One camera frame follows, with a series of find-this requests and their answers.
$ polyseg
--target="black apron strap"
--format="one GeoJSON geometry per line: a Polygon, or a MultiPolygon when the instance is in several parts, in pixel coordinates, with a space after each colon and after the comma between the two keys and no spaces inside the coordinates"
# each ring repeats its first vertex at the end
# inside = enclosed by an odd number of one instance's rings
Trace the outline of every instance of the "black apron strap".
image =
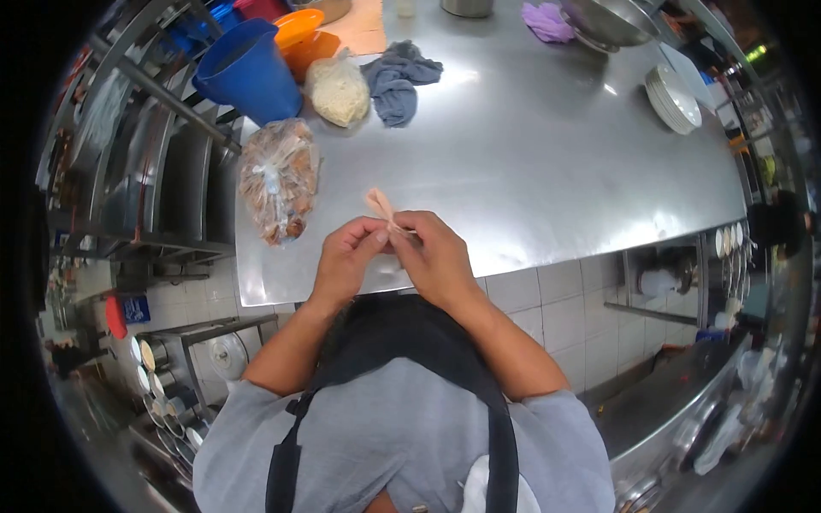
{"type": "Polygon", "coordinates": [[[389,361],[405,357],[473,392],[488,407],[486,511],[514,513],[519,487],[516,437],[504,395],[470,336],[450,316],[417,295],[369,305],[340,335],[340,353],[317,371],[293,413],[291,430],[274,447],[265,494],[266,513],[290,513],[296,496],[301,447],[296,434],[321,388],[350,382],[389,361]]]}

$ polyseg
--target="plastic bottle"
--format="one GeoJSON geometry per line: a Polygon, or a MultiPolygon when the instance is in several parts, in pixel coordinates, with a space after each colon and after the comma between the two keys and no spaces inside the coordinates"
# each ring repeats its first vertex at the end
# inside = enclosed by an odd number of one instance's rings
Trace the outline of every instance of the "plastic bottle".
{"type": "Polygon", "coordinates": [[[397,14],[400,18],[416,16],[416,0],[397,0],[397,14]]]}

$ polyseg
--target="stainless steel table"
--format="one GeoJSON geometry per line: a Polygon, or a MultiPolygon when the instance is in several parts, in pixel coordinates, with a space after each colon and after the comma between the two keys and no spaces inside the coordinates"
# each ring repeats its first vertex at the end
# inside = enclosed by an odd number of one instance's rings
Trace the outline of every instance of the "stainless steel table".
{"type": "MultiPolygon", "coordinates": [[[[462,236],[476,276],[649,244],[745,216],[736,164],[721,123],[705,113],[688,136],[653,111],[644,75],[663,62],[656,43],[607,56],[579,42],[544,44],[521,5],[497,2],[484,20],[435,2],[398,19],[386,4],[388,41],[413,39],[444,64],[423,85],[405,128],[375,112],[345,130],[309,120],[324,158],[305,233],[268,247],[236,203],[242,304],[305,300],[322,240],[382,189],[398,209],[436,212],[462,236]]],[[[366,62],[372,57],[363,57],[366,62]]],[[[243,142],[252,130],[244,127],[243,142]]],[[[379,255],[363,292],[410,286],[397,260],[379,255]]]]}

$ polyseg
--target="orange container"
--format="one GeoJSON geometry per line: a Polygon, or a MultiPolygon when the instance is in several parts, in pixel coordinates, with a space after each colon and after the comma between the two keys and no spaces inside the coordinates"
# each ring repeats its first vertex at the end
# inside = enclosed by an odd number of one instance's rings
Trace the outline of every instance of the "orange container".
{"type": "Polygon", "coordinates": [[[311,62],[333,57],[339,48],[336,35],[317,31],[324,18],[319,9],[303,9],[273,22],[279,28],[273,40],[297,82],[305,81],[311,62]]]}

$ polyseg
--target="red container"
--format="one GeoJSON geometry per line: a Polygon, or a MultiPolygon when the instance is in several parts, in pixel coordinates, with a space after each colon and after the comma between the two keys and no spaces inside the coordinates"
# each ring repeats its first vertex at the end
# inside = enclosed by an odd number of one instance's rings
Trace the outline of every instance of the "red container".
{"type": "Polygon", "coordinates": [[[246,20],[262,18],[268,23],[289,12],[285,4],[279,0],[236,0],[234,8],[239,9],[246,20]]]}

